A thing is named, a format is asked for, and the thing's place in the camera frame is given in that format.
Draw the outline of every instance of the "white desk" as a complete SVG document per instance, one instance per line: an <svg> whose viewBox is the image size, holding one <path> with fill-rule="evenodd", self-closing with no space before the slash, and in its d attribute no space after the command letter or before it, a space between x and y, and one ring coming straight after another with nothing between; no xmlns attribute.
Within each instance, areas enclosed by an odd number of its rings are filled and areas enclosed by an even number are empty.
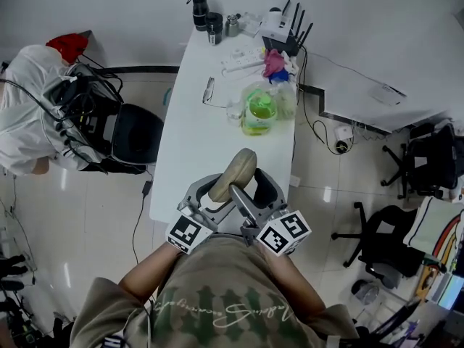
<svg viewBox="0 0 464 348"><path fill-rule="evenodd" d="M167 110L154 172L151 219L169 223L188 187L207 175L222 173L244 147L257 153L258 167L288 194L294 120L276 122L265 136L245 136L240 128L228 124L225 109L202 103L210 77L215 78L213 98L229 99L239 99L243 88L262 80L260 71L241 80L226 80L222 76L221 60L244 46L262 46L262 39L240 34L224 37L219 45L211 46L207 34L194 29ZM232 72L231 77L240 78L245 71ZM239 233L243 221L234 209L223 221L221 231Z"/></svg>

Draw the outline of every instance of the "t-shirt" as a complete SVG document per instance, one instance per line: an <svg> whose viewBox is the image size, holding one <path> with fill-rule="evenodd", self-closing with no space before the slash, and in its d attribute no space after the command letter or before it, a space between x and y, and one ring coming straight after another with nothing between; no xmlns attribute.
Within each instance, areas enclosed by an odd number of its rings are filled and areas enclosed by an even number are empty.
<svg viewBox="0 0 464 348"><path fill-rule="evenodd" d="M115 283L97 278L75 322L72 348L100 347L123 330L131 348L325 347L316 332L358 337L343 305L298 320L255 246L213 237L173 267L147 311Z"/></svg>
<svg viewBox="0 0 464 348"><path fill-rule="evenodd" d="M26 88L59 117L62 112L44 94L71 70L72 67L62 63L61 54L56 49L32 45L23 48L12 60L5 78ZM0 102L0 165L16 175L24 175L32 172L37 159L50 157L53 163L67 169L85 168L88 163L64 145L65 137L56 130L56 124L24 91L5 84ZM79 138L71 129L68 133ZM89 147L76 149L88 161L101 161Z"/></svg>

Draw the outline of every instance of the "power strip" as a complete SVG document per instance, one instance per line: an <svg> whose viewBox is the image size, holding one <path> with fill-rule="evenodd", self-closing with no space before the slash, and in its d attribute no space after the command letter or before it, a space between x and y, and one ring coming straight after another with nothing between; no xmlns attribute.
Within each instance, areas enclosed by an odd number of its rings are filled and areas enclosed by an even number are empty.
<svg viewBox="0 0 464 348"><path fill-rule="evenodd" d="M231 58L222 63L228 73L248 67L260 66L264 64L264 53L265 48L263 46L248 50L236 49L232 52Z"/></svg>

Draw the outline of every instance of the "white wall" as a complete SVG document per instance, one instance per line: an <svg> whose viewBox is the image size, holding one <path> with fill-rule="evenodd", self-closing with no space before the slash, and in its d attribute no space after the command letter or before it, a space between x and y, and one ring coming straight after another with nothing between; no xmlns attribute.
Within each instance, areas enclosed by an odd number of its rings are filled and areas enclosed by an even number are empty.
<svg viewBox="0 0 464 348"><path fill-rule="evenodd" d="M94 56L109 66L179 64L193 27L187 0L0 0L0 59L68 32L92 29ZM286 0L209 0L212 10L265 12ZM353 72L310 57L308 83L327 90L329 112L392 130L462 103L461 0L292 0L315 23L310 51L408 95L388 108Z"/></svg>

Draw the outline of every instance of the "white floor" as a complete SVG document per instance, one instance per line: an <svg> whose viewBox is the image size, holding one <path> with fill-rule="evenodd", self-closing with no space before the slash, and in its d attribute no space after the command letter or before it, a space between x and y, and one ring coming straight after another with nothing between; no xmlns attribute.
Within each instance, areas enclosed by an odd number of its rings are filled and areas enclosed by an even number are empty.
<svg viewBox="0 0 464 348"><path fill-rule="evenodd" d="M167 105L163 105L163 96L173 86L174 78L126 75L123 98L164 118ZM311 109L316 100L307 100L307 104L308 117L316 120ZM321 120L333 144L333 129L338 123ZM323 135L320 124L317 128ZM360 229L353 202L362 202L366 215L389 204L402 206L396 198L398 185L384 188L379 182L396 171L381 147L386 144L399 150L405 138L404 133L387 141L366 141L357 136L350 152L335 156L314 137L300 104L292 173L301 178L301 186L290 188L289 204L302 211L312 234L291 257L327 305L345 303L352 317L357 317L362 308L350 297L349 290L357 279L366 279L367 275L358 260L349 269L342 265L357 241L332 241L330 235ZM23 294L45 331L51 330L54 310L69 318L79 313L93 278L119 281L136 264L132 233L141 209L141 190L149 178L148 174L70 172L55 166L44 176L17 178L17 215L38 266L36 286L26 287ZM10 205L12 177L1 177L1 182L2 199ZM149 219L148 204L147 198L135 237L139 259L164 241L166 225ZM17 225L11 220L9 225L17 234L20 248L27 250ZM415 282L405 282L399 294L408 298Z"/></svg>

